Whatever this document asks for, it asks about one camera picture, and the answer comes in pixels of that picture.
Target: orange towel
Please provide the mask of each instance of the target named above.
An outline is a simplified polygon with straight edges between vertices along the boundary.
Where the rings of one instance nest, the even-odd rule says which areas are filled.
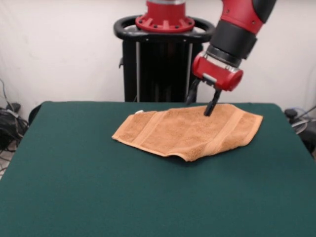
[[[210,117],[204,110],[198,106],[130,115],[112,138],[159,156],[195,161],[248,145],[263,119],[231,104],[218,104]]]

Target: table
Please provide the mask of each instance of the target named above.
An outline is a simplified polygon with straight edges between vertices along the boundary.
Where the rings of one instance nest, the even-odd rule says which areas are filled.
[[[315,237],[316,166],[273,104],[247,147],[186,163],[113,141],[138,110],[43,104],[0,181],[3,237]]]

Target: white wall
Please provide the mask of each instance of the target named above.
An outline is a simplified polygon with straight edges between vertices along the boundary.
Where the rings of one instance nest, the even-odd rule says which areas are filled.
[[[217,24],[219,0],[188,0],[187,13]],[[123,101],[121,40],[114,22],[146,11],[145,0],[1,0],[0,77],[22,114],[45,100]],[[316,1],[278,0],[222,102],[316,102]],[[212,88],[201,86],[206,102]]]

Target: black cable bundle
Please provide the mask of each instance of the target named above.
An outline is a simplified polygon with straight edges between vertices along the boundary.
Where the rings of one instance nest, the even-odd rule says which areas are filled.
[[[4,99],[7,102],[6,108],[0,108],[0,151],[14,152],[15,150],[9,149],[10,144],[12,142],[15,142],[16,146],[20,144],[29,124],[17,114],[20,105],[9,103],[4,83],[1,79],[0,82],[3,85]]]

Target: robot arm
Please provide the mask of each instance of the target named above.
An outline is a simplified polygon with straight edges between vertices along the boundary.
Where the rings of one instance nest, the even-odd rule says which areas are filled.
[[[187,103],[191,103],[202,81],[214,86],[215,95],[204,113],[210,116],[221,91],[233,91],[240,83],[242,59],[247,59],[256,36],[265,24],[277,0],[222,0],[223,13],[206,52],[193,63],[197,79],[192,84]]]

